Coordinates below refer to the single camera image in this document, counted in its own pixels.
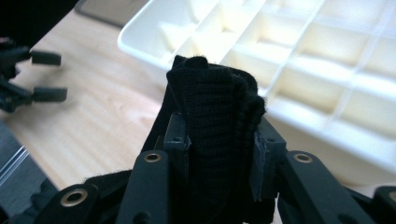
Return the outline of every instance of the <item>metal screw insert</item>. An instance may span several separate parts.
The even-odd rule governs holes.
[[[303,162],[303,163],[310,163],[310,162],[313,161],[312,158],[311,158],[310,156],[305,155],[305,154],[303,154],[303,153],[295,154],[295,155],[293,156],[293,158],[294,158],[295,160],[297,160],[297,161],[299,161],[299,162]]]
[[[64,207],[73,207],[84,202],[88,192],[85,189],[73,189],[67,192],[61,199],[61,205]]]
[[[147,156],[145,156],[145,161],[147,162],[156,162],[159,161],[161,159],[160,154],[157,153],[151,153],[148,154]]]

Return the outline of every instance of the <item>ribbed fabric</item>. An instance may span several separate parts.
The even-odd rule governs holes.
[[[252,204],[253,136],[265,112],[255,79],[204,57],[180,56],[166,76],[163,107],[143,150],[153,149],[173,112],[184,116],[191,169],[187,190],[172,195],[178,200],[177,214],[184,215],[179,223],[242,223]]]
[[[47,206],[56,193],[58,193],[58,190],[48,179],[45,179],[40,185],[40,191],[30,197],[32,204],[23,213],[15,215],[6,223],[33,224],[40,212]]]

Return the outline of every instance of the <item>black fabric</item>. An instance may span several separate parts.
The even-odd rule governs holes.
[[[8,219],[8,215],[6,214],[6,211],[0,206],[0,223],[6,223]]]
[[[31,197],[32,205],[27,208],[23,213],[12,217],[9,224],[30,224],[34,223],[38,214],[50,202],[52,197],[58,190],[50,183],[48,179],[43,181],[40,186],[40,192],[33,194]]]
[[[204,57],[176,56],[167,79],[163,107],[143,151],[154,149],[173,112],[184,116],[192,142],[191,169],[187,189],[171,195],[177,222],[242,223],[250,217],[257,223],[272,221],[273,201],[266,202],[271,208],[266,218],[250,212],[263,206],[253,203],[248,186],[253,136],[265,112],[254,77],[210,64]]]
[[[99,223],[115,222],[130,175],[131,170],[127,170],[95,176],[85,181],[84,184],[94,185],[99,190],[100,203],[97,204],[96,214],[99,216]]]

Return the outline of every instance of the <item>wooden table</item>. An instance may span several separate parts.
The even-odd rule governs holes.
[[[28,90],[68,89],[61,104],[0,113],[59,189],[131,169],[161,107],[163,90],[119,50],[119,33],[71,11],[33,48],[62,54],[61,67],[21,63],[12,79]]]

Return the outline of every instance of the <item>white plastic tray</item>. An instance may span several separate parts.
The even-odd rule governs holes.
[[[174,57],[255,76],[288,149],[349,184],[396,181],[396,1],[152,0],[119,47],[166,86]]]

